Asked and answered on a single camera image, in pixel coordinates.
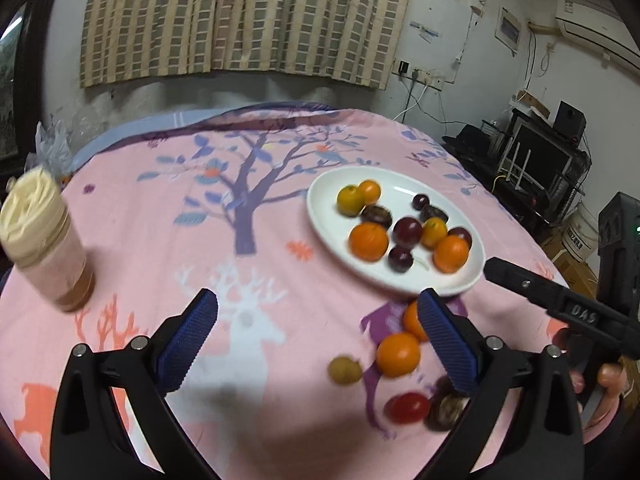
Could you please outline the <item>person's right hand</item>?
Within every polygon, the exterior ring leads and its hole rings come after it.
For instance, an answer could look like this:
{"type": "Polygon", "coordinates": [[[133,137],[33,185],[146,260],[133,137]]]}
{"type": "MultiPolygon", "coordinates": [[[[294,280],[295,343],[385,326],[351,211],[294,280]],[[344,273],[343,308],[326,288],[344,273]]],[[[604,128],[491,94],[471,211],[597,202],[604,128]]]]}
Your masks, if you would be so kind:
{"type": "Polygon", "coordinates": [[[626,370],[616,349],[572,330],[566,333],[565,356],[570,363],[582,429],[587,430],[597,426],[614,408],[626,386],[626,370]]]}

